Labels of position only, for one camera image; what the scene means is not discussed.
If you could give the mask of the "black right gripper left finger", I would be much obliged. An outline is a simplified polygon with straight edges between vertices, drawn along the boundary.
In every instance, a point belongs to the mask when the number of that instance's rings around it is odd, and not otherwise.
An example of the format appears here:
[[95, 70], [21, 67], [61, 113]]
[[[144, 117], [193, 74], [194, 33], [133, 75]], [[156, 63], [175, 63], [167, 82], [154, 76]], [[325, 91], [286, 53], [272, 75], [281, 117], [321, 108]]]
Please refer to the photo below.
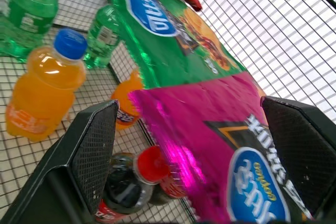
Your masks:
[[119, 104], [80, 111], [44, 154], [0, 224], [95, 224], [109, 173]]

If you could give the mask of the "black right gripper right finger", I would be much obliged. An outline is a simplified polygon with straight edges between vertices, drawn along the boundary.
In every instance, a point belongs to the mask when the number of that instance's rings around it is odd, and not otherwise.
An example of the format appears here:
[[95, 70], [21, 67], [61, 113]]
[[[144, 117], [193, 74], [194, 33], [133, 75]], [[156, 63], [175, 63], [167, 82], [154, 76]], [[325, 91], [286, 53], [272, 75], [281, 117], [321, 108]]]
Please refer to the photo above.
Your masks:
[[264, 97], [261, 106], [305, 207], [316, 219], [336, 219], [336, 124], [317, 107], [298, 101]]

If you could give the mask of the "magenta chip bag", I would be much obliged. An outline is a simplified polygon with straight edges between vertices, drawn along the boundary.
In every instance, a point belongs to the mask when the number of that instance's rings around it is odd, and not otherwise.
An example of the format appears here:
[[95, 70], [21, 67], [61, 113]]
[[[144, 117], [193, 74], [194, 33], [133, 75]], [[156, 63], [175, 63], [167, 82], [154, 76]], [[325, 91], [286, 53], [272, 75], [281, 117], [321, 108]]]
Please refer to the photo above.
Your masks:
[[131, 92], [202, 221], [311, 219], [280, 161], [252, 77]]

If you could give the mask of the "cola bottle red cap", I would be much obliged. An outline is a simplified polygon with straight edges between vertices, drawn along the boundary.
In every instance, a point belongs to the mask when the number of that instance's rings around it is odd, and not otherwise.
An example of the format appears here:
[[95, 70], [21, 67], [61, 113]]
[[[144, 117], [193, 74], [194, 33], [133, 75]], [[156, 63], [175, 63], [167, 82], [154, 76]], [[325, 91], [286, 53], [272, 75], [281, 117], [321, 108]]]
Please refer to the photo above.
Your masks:
[[154, 186], [149, 203], [161, 206], [185, 196], [186, 194], [183, 188], [177, 183], [177, 179], [175, 179], [172, 174], [169, 174]]
[[158, 146], [148, 147], [138, 154], [113, 154], [95, 221], [114, 224], [138, 212], [149, 202], [154, 186], [169, 172]]

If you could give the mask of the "orange juice bottle blue cap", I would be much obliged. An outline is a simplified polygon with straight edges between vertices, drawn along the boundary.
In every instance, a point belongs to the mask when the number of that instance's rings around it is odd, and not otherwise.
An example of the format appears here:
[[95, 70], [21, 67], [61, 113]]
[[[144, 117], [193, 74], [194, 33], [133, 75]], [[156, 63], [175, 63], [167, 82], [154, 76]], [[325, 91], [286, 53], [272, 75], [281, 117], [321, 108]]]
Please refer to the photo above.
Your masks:
[[118, 85], [111, 99], [118, 100], [119, 110], [116, 118], [116, 130], [121, 131], [134, 125], [139, 119], [139, 112], [129, 99], [129, 94], [135, 90], [143, 89], [138, 69], [134, 69], [130, 78]]
[[6, 106], [6, 131], [32, 142], [52, 134], [72, 107], [75, 92], [86, 79], [85, 37], [60, 29], [51, 46], [31, 51], [27, 71], [15, 83]]

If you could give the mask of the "small green soda bottle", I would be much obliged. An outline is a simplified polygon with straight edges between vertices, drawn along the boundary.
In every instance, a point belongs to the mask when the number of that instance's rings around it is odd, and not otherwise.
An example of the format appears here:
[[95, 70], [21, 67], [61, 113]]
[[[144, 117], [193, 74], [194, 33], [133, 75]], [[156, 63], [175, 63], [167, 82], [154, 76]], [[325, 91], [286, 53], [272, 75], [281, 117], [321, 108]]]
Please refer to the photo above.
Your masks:
[[83, 58], [88, 69], [104, 68], [120, 42], [119, 26], [112, 5], [100, 8], [88, 30], [88, 47]]

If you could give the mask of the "green chip bag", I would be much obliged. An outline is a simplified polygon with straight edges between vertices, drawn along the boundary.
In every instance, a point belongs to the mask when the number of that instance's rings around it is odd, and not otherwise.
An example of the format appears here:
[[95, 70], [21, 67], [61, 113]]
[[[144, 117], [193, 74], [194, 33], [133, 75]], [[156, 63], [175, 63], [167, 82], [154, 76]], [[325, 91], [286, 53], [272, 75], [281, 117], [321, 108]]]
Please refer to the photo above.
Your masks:
[[183, 0], [111, 0], [119, 36], [147, 89], [231, 76], [245, 68]]

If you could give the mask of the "green soda bottle yellow cap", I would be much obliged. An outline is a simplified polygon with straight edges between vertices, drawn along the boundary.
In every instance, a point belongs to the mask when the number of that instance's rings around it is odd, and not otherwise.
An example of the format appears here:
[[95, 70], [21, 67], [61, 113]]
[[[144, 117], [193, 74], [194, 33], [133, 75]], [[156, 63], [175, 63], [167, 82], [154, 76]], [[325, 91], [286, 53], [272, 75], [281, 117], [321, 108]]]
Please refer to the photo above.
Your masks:
[[0, 53], [26, 62], [52, 27], [58, 0], [3, 0], [0, 7]]

